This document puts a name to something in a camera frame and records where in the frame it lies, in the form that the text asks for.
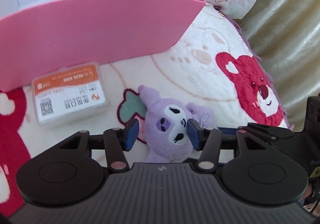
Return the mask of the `purple plush toy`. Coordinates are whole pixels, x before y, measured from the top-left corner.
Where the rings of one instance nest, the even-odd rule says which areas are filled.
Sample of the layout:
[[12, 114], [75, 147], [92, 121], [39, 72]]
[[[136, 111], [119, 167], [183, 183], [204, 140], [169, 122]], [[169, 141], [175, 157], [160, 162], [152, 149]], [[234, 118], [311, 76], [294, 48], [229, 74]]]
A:
[[189, 119], [194, 119], [202, 128], [216, 127], [214, 112], [209, 107], [162, 98], [159, 91], [144, 85], [140, 85], [138, 91], [146, 107], [143, 138], [149, 147], [148, 163], [171, 163], [192, 153], [193, 146], [187, 135]]

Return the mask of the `bear pattern bed blanket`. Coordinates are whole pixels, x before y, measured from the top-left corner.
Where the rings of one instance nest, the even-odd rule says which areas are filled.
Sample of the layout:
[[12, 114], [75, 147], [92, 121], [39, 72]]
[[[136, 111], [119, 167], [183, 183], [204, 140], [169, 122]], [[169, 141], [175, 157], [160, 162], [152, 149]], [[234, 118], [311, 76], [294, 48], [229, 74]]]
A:
[[249, 122], [287, 127], [287, 118], [272, 86], [240, 27], [213, 7], [202, 9], [169, 50], [99, 67], [107, 106], [74, 118], [40, 124], [33, 86], [1, 93], [1, 213], [11, 216], [23, 200], [15, 175], [27, 160], [71, 134], [101, 134], [131, 119], [143, 122], [145, 107], [138, 87], [157, 89], [162, 97], [194, 102], [214, 111], [219, 127]]

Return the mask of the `pink cardboard box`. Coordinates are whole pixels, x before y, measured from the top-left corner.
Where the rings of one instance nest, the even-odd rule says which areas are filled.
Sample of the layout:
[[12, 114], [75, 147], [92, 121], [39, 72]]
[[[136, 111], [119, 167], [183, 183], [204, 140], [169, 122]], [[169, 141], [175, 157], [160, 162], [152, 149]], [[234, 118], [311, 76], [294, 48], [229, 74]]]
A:
[[175, 45], [204, 0], [1, 0], [1, 90]]

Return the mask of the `clear box orange label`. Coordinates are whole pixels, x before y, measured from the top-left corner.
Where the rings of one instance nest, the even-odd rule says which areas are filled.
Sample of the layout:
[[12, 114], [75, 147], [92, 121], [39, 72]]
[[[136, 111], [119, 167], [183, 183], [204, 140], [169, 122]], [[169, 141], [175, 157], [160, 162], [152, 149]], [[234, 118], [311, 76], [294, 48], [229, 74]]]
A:
[[106, 110], [110, 99], [95, 62], [61, 68], [32, 81], [33, 104], [40, 125], [63, 125]]

